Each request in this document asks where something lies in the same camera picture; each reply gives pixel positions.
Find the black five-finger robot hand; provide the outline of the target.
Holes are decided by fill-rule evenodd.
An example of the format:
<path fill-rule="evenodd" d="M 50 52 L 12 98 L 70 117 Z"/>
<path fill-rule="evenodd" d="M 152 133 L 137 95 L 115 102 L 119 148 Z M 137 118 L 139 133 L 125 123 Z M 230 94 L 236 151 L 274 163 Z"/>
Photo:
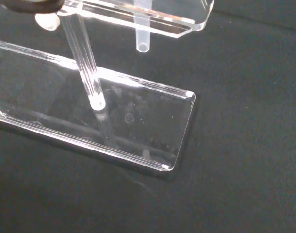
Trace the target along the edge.
<path fill-rule="evenodd" d="M 0 0 L 0 4 L 20 13 L 55 13 L 59 11 L 64 0 Z"/>

